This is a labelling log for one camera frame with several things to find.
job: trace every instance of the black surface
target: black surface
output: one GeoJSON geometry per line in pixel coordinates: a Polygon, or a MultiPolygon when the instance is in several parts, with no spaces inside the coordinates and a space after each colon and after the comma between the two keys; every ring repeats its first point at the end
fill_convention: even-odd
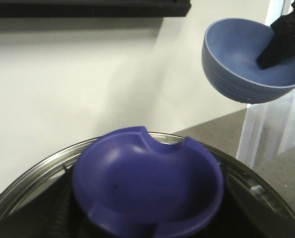
{"type": "Polygon", "coordinates": [[[0,0],[0,17],[185,16],[189,0],[0,0]]]}
{"type": "MultiPolygon", "coordinates": [[[[113,238],[79,209],[71,169],[26,206],[0,221],[0,238],[113,238]]],[[[224,171],[225,194],[214,220],[191,238],[295,238],[295,224],[274,213],[224,171]]]]}

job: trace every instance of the bowl rim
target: bowl rim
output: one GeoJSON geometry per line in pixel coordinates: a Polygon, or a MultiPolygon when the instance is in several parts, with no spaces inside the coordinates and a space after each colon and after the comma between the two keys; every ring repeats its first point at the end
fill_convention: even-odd
{"type": "Polygon", "coordinates": [[[164,144],[156,139],[154,139],[146,127],[144,126],[134,126],[134,127],[126,127],[123,129],[118,129],[115,131],[112,131],[106,135],[101,136],[98,140],[91,143],[84,151],[81,153],[79,160],[75,164],[74,172],[73,172],[73,193],[75,195],[76,201],[80,205],[81,209],[84,211],[85,214],[87,214],[88,219],[96,224],[97,226],[101,227],[102,229],[114,234],[115,236],[119,237],[125,237],[125,234],[127,234],[128,237],[133,237],[133,235],[130,235],[128,230],[131,229],[135,223],[140,223],[143,226],[149,226],[150,222],[145,220],[140,220],[137,217],[122,212],[118,209],[115,209],[110,206],[110,203],[104,203],[102,200],[95,199],[94,196],[87,194],[87,189],[85,186],[83,186],[82,183],[85,183],[85,180],[83,177],[80,177],[79,175],[85,175],[83,173],[83,168],[87,166],[89,160],[92,160],[92,158],[95,158],[97,156],[94,156],[94,152],[97,151],[98,147],[104,146],[104,144],[108,144],[109,142],[113,142],[113,144],[119,144],[116,143],[116,141],[119,141],[119,136],[123,136],[124,143],[128,143],[129,145],[135,144],[137,146],[143,146],[143,149],[146,149],[148,152],[152,152],[152,154],[155,154],[156,156],[163,156],[164,154],[171,154],[173,155],[173,152],[179,151],[179,148],[182,148],[183,145],[186,145],[185,148],[188,151],[196,151],[197,150],[197,156],[200,158],[204,158],[204,161],[207,165],[210,166],[210,169],[212,170],[212,174],[214,176],[215,180],[215,186],[213,199],[210,201],[206,207],[198,212],[197,214],[184,218],[182,220],[159,220],[155,221],[157,229],[155,231],[154,237],[156,238],[183,238],[190,236],[203,228],[205,228],[208,223],[215,217],[217,214],[224,195],[224,179],[223,174],[221,171],[221,167],[215,158],[215,156],[210,153],[210,151],[203,146],[201,143],[199,143],[197,140],[187,136],[184,139],[182,139],[180,142],[173,143],[173,144],[164,144]],[[133,135],[135,133],[135,137],[139,137],[143,140],[143,143],[140,142],[139,144],[136,142],[133,142],[133,140],[127,140],[126,138],[133,138],[133,135]],[[157,147],[166,147],[167,149],[171,149],[170,151],[163,153],[159,152],[155,149],[157,147]],[[87,195],[91,197],[92,202],[90,202],[90,206],[87,208],[85,206],[84,201],[87,199],[84,199],[83,197],[87,195]],[[119,227],[119,219],[113,219],[113,222],[101,222],[97,219],[97,216],[95,218],[92,217],[92,209],[93,205],[100,204],[100,207],[102,207],[102,211],[104,214],[108,214],[108,216],[118,217],[119,219],[122,219],[123,221],[126,221],[126,223],[123,223],[123,231],[121,232],[119,227]]]}
{"type": "Polygon", "coordinates": [[[257,83],[257,82],[254,82],[250,79],[247,79],[243,76],[240,76],[239,74],[231,71],[229,68],[227,68],[224,64],[222,64],[217,58],[216,56],[213,54],[213,52],[211,51],[209,45],[208,45],[208,39],[207,39],[207,35],[209,33],[209,30],[214,26],[214,25],[217,25],[221,22],[224,22],[224,21],[247,21],[247,22],[253,22],[257,25],[261,25],[261,26],[264,26],[264,27],[268,27],[270,28],[270,26],[267,26],[265,24],[262,24],[260,22],[257,22],[257,21],[254,21],[254,20],[249,20],[249,19],[244,19],[244,18],[223,18],[223,19],[220,19],[220,20],[217,20],[215,22],[213,22],[207,29],[206,29],[206,32],[205,32],[205,35],[204,35],[204,45],[206,46],[206,49],[208,50],[209,54],[211,55],[211,57],[215,60],[215,62],[217,64],[219,64],[224,70],[228,71],[230,74],[248,82],[248,83],[252,83],[252,84],[255,84],[255,85],[258,85],[258,86],[262,86],[262,87],[267,87],[267,88],[273,88],[273,89],[293,89],[295,88],[295,84],[291,84],[291,85],[287,85],[287,86],[273,86],[273,85],[267,85],[267,84],[263,84],[263,83],[257,83]]]}

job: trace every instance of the purple bowl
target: purple bowl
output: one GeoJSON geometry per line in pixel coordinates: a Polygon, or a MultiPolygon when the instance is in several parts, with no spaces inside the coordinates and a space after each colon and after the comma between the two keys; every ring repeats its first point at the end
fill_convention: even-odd
{"type": "Polygon", "coordinates": [[[80,156],[74,195],[89,220],[122,238],[183,238],[204,228],[223,197],[213,155],[187,137],[154,140],[145,127],[111,132],[80,156]]]}

